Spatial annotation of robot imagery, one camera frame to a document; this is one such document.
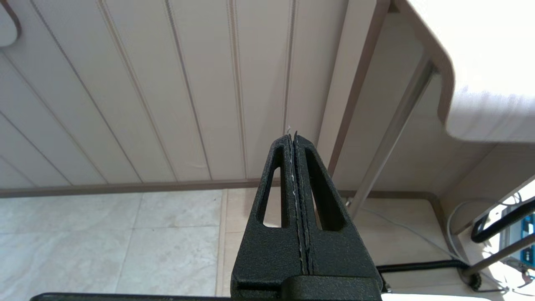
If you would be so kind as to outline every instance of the tiled floor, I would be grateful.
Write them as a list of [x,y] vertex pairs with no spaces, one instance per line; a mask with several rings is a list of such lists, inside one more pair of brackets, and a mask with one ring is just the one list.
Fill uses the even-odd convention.
[[[28,300],[46,291],[229,296],[255,194],[256,189],[233,189],[0,199],[0,300]],[[279,200],[274,187],[268,227],[280,225]],[[446,247],[426,200],[369,199],[365,207]],[[355,223],[377,265],[448,259],[365,211]],[[470,259],[481,256],[474,246],[467,250]],[[385,279],[398,293],[473,295],[454,269]]]

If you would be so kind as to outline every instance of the metal pole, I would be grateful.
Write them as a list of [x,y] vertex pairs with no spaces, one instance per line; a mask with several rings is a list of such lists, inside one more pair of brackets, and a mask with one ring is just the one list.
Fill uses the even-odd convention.
[[488,258],[483,259],[482,261],[476,263],[475,265],[467,268],[462,272],[463,276],[470,276],[475,274],[482,269],[490,266],[491,264],[502,260],[503,258],[520,251],[532,244],[535,244],[535,233],[529,234],[528,236],[522,238],[521,240],[515,242],[514,244],[507,246],[503,250],[500,250],[498,253],[489,256]]
[[362,204],[364,204],[364,201],[372,190],[375,181],[379,177],[388,157],[392,153],[392,150],[403,132],[403,128],[407,124],[410,114],[418,103],[425,87],[429,83],[433,70],[434,66],[430,61],[429,56],[426,53],[423,53],[416,66],[416,70],[410,79],[409,85],[405,89],[401,101],[398,104],[398,108],[383,135],[383,139],[373,156],[373,160],[353,197],[351,205],[349,205],[349,212],[351,213],[352,218],[357,215],[358,210]]

